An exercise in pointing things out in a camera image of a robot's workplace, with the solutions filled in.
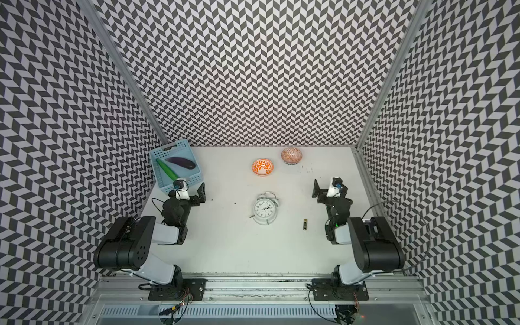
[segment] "alarm clock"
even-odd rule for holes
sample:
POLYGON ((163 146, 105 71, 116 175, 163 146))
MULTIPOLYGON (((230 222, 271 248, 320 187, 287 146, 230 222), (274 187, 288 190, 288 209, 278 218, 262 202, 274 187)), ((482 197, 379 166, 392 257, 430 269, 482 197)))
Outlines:
POLYGON ((253 219, 259 225, 270 225, 276 219, 277 208, 280 205, 276 195, 273 192, 265 192, 256 198, 253 205, 253 219), (268 197, 266 194, 272 194, 274 198, 268 197))

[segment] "vent grille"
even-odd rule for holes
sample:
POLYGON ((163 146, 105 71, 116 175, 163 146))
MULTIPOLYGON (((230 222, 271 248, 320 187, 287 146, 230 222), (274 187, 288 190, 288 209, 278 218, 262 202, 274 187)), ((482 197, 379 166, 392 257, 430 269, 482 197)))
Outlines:
POLYGON ((137 316, 139 306, 136 305, 105 305, 101 314, 103 316, 137 316))
MULTIPOLYGON (((165 310, 173 305, 160 305, 165 310)), ((159 305, 110 305, 101 312, 105 318, 157 318, 159 305)), ((325 318, 336 317, 334 306, 316 306, 315 310, 325 318)), ((319 318, 310 306, 292 305, 189 305, 186 318, 319 318)))
MULTIPOLYGON (((314 307, 326 318, 336 317, 331 307, 314 307)), ((184 317, 189 318, 319 318, 310 306, 302 305, 215 305, 188 306, 184 317)))

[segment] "white table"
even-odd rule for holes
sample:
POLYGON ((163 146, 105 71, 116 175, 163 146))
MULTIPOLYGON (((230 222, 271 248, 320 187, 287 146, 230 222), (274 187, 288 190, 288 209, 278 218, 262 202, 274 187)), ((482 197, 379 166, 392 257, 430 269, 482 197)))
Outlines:
MULTIPOLYGON (((327 188, 331 177, 341 177, 348 187, 347 197, 354 202, 350 215, 363 215, 370 204, 351 148, 300 149, 302 161, 287 165, 280 156, 283 147, 194 147, 207 201, 191 209, 183 245, 153 244, 151 252, 183 272, 204 274, 327 274, 352 260, 350 245, 332 245, 326 239, 325 205, 311 197, 314 179, 320 188, 327 188), (258 158, 273 162, 269 176, 251 171, 258 158), (274 223, 261 226, 249 217, 256 197, 265 191, 277 195, 280 207, 274 223)), ((198 187, 190 187, 190 194, 198 187)), ((151 198, 168 197, 155 185, 142 213, 160 222, 163 218, 151 198)), ((161 209, 162 204, 155 202, 161 209)))

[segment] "green vegetable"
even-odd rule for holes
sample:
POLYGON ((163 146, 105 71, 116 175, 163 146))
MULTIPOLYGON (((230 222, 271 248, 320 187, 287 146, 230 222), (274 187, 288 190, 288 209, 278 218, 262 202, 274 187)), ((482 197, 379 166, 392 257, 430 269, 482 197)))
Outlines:
POLYGON ((177 176, 177 174, 175 174, 173 172, 173 170, 171 170, 168 165, 166 165, 164 163, 164 161, 160 160, 160 159, 157 159, 157 163, 159 164, 159 166, 162 168, 162 170, 166 173, 166 175, 168 175, 169 178, 171 178, 172 180, 176 180, 179 178, 179 176, 177 176))

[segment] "blue plastic basket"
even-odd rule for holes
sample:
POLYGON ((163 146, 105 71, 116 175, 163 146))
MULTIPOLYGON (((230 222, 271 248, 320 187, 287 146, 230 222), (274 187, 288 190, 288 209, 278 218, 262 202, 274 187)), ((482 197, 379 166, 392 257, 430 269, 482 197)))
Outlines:
POLYGON ((173 181, 166 175, 162 168, 157 163, 157 159, 168 157, 182 157, 195 162, 195 169, 189 170, 174 164, 167 163, 167 165, 179 176, 179 178, 186 178, 188 185, 193 185, 202 182, 202 171, 200 165, 193 151, 191 151, 188 140, 181 139, 175 141, 174 144, 164 145, 150 151, 150 163, 153 168, 153 174, 157 180, 157 185, 164 193, 168 194, 173 190, 173 181))

